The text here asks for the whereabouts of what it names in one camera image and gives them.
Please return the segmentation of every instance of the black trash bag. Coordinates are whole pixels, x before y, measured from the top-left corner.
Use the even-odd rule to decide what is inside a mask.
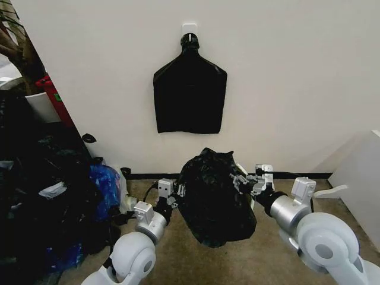
[[[181,54],[154,74],[157,130],[217,134],[227,72],[199,55],[195,34],[184,35],[180,43]]]
[[[211,248],[250,238],[256,228],[249,199],[230,177],[241,174],[232,154],[205,148],[184,165],[178,180],[186,189],[178,209],[195,238]]]

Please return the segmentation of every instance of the cable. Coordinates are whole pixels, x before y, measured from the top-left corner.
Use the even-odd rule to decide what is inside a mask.
[[[157,181],[154,181],[154,183],[149,187],[149,189],[147,190],[147,192],[145,192],[144,199],[142,199],[142,200],[143,200],[144,202],[146,202],[149,192],[150,192],[153,188],[156,188],[156,189],[157,189],[158,186],[159,186],[159,183],[158,183]]]
[[[310,199],[310,208],[311,208],[311,212],[314,213],[314,201],[313,201],[313,198]]]

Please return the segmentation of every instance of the white wall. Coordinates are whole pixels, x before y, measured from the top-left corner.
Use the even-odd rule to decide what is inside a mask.
[[[176,173],[202,148],[248,170],[330,172],[380,123],[378,0],[12,0],[93,151],[134,173]],[[225,69],[221,133],[158,134],[153,73],[181,24]]]

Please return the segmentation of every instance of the white adhesive hook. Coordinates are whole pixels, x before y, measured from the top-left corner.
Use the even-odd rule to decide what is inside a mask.
[[[198,26],[196,23],[185,23],[182,25],[182,35],[188,33],[198,34]]]

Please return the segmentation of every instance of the blue plastic bag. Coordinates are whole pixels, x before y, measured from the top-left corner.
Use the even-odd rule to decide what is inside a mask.
[[[97,207],[96,221],[109,217],[109,209],[120,205],[120,175],[117,171],[103,164],[91,165],[90,179],[96,184],[104,199]]]

